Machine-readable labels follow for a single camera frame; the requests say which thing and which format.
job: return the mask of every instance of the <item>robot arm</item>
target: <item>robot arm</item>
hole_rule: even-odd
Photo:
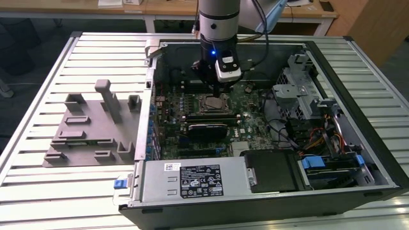
[[[213,89],[229,88],[242,78],[243,72],[253,67],[242,64],[235,53],[237,29],[242,25],[257,32],[269,32],[282,13],[286,0],[259,0],[266,22],[257,14],[255,0],[198,0],[201,60],[191,69],[201,81]]]

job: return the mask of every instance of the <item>power supply label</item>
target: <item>power supply label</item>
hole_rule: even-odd
[[[183,199],[222,196],[218,164],[179,167],[179,196]]]

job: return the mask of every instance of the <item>slotted metal surface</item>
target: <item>slotted metal surface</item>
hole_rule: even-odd
[[[27,114],[1,155],[1,229],[137,229],[111,202],[113,179],[131,166],[42,168],[42,157],[62,118],[69,92],[85,92],[86,100],[101,100],[93,90],[97,79],[109,79],[118,99],[142,90],[146,67],[143,46],[149,38],[193,39],[187,34],[83,33],[71,38],[34,99]],[[394,157],[409,173],[409,110],[396,93],[352,43],[340,37],[271,36],[271,40],[313,40],[330,62],[358,106]],[[329,89],[318,77],[323,89]],[[119,190],[126,196],[127,190]],[[330,217],[209,226],[199,229],[407,229],[409,196],[368,203]]]

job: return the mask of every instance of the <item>green circuit board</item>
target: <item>green circuit board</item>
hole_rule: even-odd
[[[217,151],[217,157],[231,157],[231,142],[247,142],[250,150],[271,149],[273,139],[266,130],[263,114],[258,112],[262,103],[261,90],[250,89],[247,83],[235,84],[230,93],[221,94],[223,100],[222,113],[234,115],[235,125],[227,126],[227,135],[215,142],[190,142],[186,137],[186,114],[202,115],[203,100],[210,94],[183,94],[170,91],[158,97],[158,123],[161,135],[161,159],[179,159],[181,151]]]

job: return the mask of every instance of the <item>blue latch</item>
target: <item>blue latch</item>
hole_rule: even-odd
[[[314,167],[325,167],[323,160],[318,156],[305,157],[301,160],[301,163],[305,169],[314,168]]]
[[[360,155],[355,155],[355,158],[356,158],[359,166],[364,165],[363,157]]]
[[[123,180],[114,180],[113,182],[113,189],[126,189],[127,179]]]

